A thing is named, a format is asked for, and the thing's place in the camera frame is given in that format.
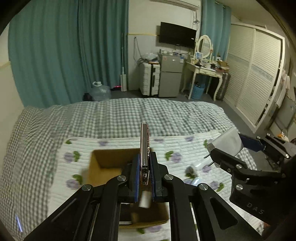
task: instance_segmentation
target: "white suitcase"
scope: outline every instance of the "white suitcase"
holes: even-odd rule
[[[160,65],[142,63],[140,65],[140,90],[142,95],[158,94]]]

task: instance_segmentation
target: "green leaf pattern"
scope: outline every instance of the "green leaf pattern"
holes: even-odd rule
[[[219,187],[217,188],[216,192],[220,192],[224,188],[223,183],[219,183]]]
[[[79,174],[74,174],[72,177],[73,177],[76,181],[78,181],[80,185],[82,185],[83,178],[82,178],[81,175],[79,175]]]
[[[77,162],[81,155],[80,155],[80,153],[78,151],[74,151],[73,154],[74,154],[75,162]]]
[[[207,149],[207,139],[204,141],[204,147]]]
[[[170,157],[172,156],[172,154],[174,153],[174,151],[168,151],[166,154],[165,154],[165,158],[167,161],[170,160]]]
[[[137,232],[139,232],[140,234],[144,234],[145,230],[144,229],[137,229]]]
[[[185,176],[190,178],[190,179],[194,179],[194,178],[197,177],[196,175],[192,175],[191,173],[186,173]]]

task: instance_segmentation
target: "blue basket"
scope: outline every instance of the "blue basket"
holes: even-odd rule
[[[201,84],[200,87],[193,86],[191,98],[199,100],[202,97],[203,91],[205,90],[205,84]]]

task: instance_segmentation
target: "oval mirror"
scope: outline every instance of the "oval mirror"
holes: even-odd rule
[[[210,55],[212,42],[208,35],[203,35],[199,38],[195,51],[202,53],[203,58],[207,58]]]

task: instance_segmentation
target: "vanity table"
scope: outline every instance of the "vanity table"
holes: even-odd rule
[[[215,90],[215,93],[214,93],[214,101],[216,101],[216,95],[217,95],[217,92],[222,84],[222,76],[223,76],[223,73],[222,72],[217,72],[213,69],[207,69],[207,68],[204,68],[204,67],[198,67],[190,62],[186,62],[185,63],[185,70],[184,70],[184,84],[183,84],[183,88],[182,88],[182,92],[184,92],[185,90],[185,87],[186,87],[186,69],[189,69],[193,72],[193,78],[192,78],[192,81],[191,81],[191,87],[190,87],[190,92],[189,92],[189,95],[188,95],[188,99],[191,98],[191,95],[192,95],[192,90],[193,90],[193,86],[194,86],[194,82],[195,82],[195,77],[196,77],[196,74],[204,74],[204,75],[208,75],[210,76],[210,82],[207,86],[207,91],[206,93],[208,92],[209,90],[209,86],[211,84],[211,80],[212,80],[212,77],[217,77],[219,78],[219,83],[218,83],[218,86]]]
[[[211,39],[209,38],[208,35],[203,35],[199,38],[199,40],[196,42],[195,44],[195,49],[194,49],[195,53],[199,53],[199,56],[201,55],[201,57],[199,58],[202,58],[202,59],[206,59],[207,57],[210,57],[210,60],[212,58],[212,52],[213,52],[213,44],[212,44],[212,41]],[[195,82],[195,77],[197,74],[204,74],[204,75],[208,75],[210,76],[210,82],[207,86],[207,91],[206,93],[208,92],[209,90],[209,86],[211,84],[211,81],[212,81],[212,77],[217,77],[219,78],[219,83],[218,83],[218,86],[215,90],[215,93],[214,93],[214,101],[216,101],[216,95],[217,95],[217,92],[222,84],[222,76],[223,76],[223,73],[222,72],[217,72],[213,69],[209,69],[209,68],[205,68],[205,67],[199,67],[199,66],[196,66],[195,63],[196,63],[196,59],[197,59],[197,56],[194,56],[194,59],[193,59],[193,62],[186,62],[185,63],[185,68],[184,68],[184,84],[183,84],[183,88],[182,88],[182,92],[184,92],[184,89],[186,87],[186,70],[189,69],[193,72],[193,78],[192,78],[192,81],[191,81],[191,87],[190,87],[190,92],[189,92],[189,95],[188,95],[188,99],[191,98],[191,95],[192,95],[192,90],[193,90],[193,86],[194,86],[194,82]]]

